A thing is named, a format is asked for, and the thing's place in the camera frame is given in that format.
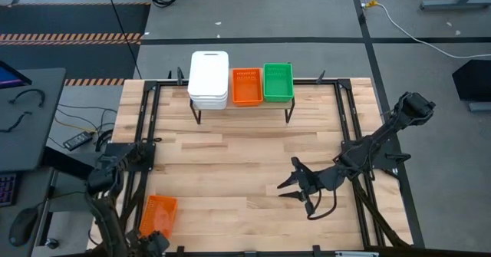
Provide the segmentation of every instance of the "black desk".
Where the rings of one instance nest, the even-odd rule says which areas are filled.
[[[0,171],[12,171],[15,168],[26,170],[21,175],[16,204],[0,208],[0,252],[2,256],[15,257],[31,256],[41,221],[41,208],[35,230],[27,244],[16,248],[8,242],[10,225],[21,210],[46,199],[54,174],[54,169],[39,166],[63,89],[65,69],[26,70],[21,73],[32,80],[32,86],[0,90],[0,127],[10,127],[12,118],[15,122],[25,110],[33,113],[24,117],[11,133],[0,133]],[[40,97],[37,93],[22,95],[16,105],[7,103],[18,92],[30,88],[39,88],[46,93],[42,108],[38,107]]]

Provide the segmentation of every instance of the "green basket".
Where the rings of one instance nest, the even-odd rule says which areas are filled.
[[[264,64],[264,99],[269,102],[287,102],[293,98],[291,64]]]

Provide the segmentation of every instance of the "black floor mat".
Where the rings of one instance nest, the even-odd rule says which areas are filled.
[[[67,79],[133,78],[135,68],[126,44],[2,45],[0,58],[16,69],[66,68]]]
[[[116,5],[126,33],[143,33],[148,4]],[[0,34],[121,33],[113,7],[86,5],[0,6]]]

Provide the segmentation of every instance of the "wooden table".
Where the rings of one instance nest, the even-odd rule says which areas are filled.
[[[381,125],[371,80],[353,78],[351,83],[361,129],[371,133]],[[203,112],[198,125],[186,89],[162,87],[155,130],[162,142],[157,143],[154,170],[147,182],[147,195],[178,199],[168,252],[175,252],[178,245],[187,252],[311,251],[312,245],[322,250],[363,249],[349,181],[338,189],[338,208],[318,221],[306,219],[298,200],[277,197],[298,189],[276,189],[293,170],[291,157],[321,170],[332,166],[332,158],[341,150],[343,137],[332,86],[295,86],[296,105],[289,124],[283,110],[231,109]],[[114,143],[133,142],[142,94],[143,81],[125,81]],[[343,98],[348,110],[344,93]],[[348,125],[354,139],[351,118]],[[400,237],[411,243],[398,182],[380,171],[375,175],[379,210]],[[331,205],[332,194],[323,193],[318,213]],[[374,243],[371,218],[367,223]],[[97,236],[98,229],[92,233]]]

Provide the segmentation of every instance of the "keyboard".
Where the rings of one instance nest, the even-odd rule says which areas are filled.
[[[0,207],[15,204],[17,173],[0,173]]]

